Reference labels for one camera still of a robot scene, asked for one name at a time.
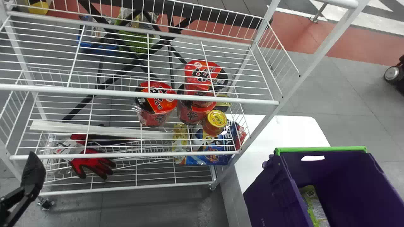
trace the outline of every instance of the glove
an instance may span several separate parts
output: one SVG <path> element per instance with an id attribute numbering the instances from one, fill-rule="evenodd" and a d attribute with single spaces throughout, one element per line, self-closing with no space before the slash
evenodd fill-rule
<path id="1" fill-rule="evenodd" d="M 87 154 L 94 154 L 94 153 L 102 153 L 92 148 L 86 149 Z M 107 159 L 107 158 L 75 158 L 72 161 L 69 161 L 70 165 L 72 166 L 73 170 L 76 172 L 77 176 L 81 179 L 86 178 L 86 173 L 83 170 L 83 167 L 93 171 L 103 180 L 107 179 L 107 174 L 112 175 L 113 171 L 111 168 L 115 168 L 115 162 Z"/>

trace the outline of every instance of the purple crate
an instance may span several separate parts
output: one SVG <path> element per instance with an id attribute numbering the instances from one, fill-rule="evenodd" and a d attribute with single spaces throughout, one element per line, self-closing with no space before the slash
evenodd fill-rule
<path id="1" fill-rule="evenodd" d="M 324 156 L 303 162 L 307 155 Z M 371 154 L 285 152 L 244 192 L 252 227 L 312 227 L 298 188 L 314 185 L 332 227 L 402 227 L 404 203 Z"/>

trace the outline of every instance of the caster wheel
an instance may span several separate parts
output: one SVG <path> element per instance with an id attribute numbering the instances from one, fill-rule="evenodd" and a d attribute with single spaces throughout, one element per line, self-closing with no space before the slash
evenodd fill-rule
<path id="1" fill-rule="evenodd" d="M 209 190 L 210 190 L 210 191 L 214 191 L 215 188 L 213 188 L 212 185 L 209 185 Z"/>
<path id="2" fill-rule="evenodd" d="M 384 73 L 384 79 L 389 84 L 395 84 L 404 77 L 404 70 L 401 66 L 391 66 Z"/>
<path id="3" fill-rule="evenodd" d="M 49 201 L 46 198 L 40 197 L 38 196 L 39 202 L 37 202 L 36 204 L 38 206 L 41 206 L 41 210 L 49 210 L 54 204 L 54 201 Z"/>

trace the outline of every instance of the work glove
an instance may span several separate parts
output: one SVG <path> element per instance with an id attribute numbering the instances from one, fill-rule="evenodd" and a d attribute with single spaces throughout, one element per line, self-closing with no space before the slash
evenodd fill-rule
<path id="1" fill-rule="evenodd" d="M 84 145 L 86 135 L 83 134 L 74 134 L 70 137 L 70 139 L 75 140 L 77 143 Z M 97 151 L 93 148 L 86 148 L 86 153 L 102 153 Z M 83 170 L 83 167 L 93 171 L 103 180 L 107 179 L 107 174 L 112 175 L 113 171 L 111 168 L 115 168 L 115 162 L 111 161 L 108 158 L 74 158 L 73 160 L 69 161 L 70 165 L 72 166 L 73 170 L 76 172 L 77 176 L 81 179 L 86 178 L 86 173 Z"/>

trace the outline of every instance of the instant noodle cup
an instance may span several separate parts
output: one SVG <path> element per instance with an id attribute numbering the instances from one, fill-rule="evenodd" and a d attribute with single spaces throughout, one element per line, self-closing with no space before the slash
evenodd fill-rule
<path id="1" fill-rule="evenodd" d="M 143 82 L 135 91 L 149 92 L 148 86 L 148 82 Z M 175 94 L 175 91 L 168 84 L 150 81 L 150 93 Z M 135 98 L 134 110 L 143 126 L 158 127 L 167 120 L 176 106 L 176 99 Z"/>
<path id="2" fill-rule="evenodd" d="M 181 89 L 181 85 L 177 93 L 182 95 L 184 91 Z M 205 119 L 206 115 L 215 107 L 216 102 L 212 102 L 207 107 L 198 107 L 192 105 L 193 101 L 179 100 L 177 107 L 177 116 L 185 124 L 196 125 Z"/>
<path id="3" fill-rule="evenodd" d="M 226 72 L 214 62 L 208 61 L 208 65 L 210 76 L 206 61 L 192 60 L 185 66 L 186 95 L 213 96 L 213 91 L 220 92 L 227 85 Z M 211 105 L 211 102 L 194 101 L 193 104 L 198 107 L 207 107 Z"/>
<path id="4" fill-rule="evenodd" d="M 221 134 L 227 125 L 227 117 L 220 110 L 212 110 L 203 122 L 203 130 L 210 136 Z"/>

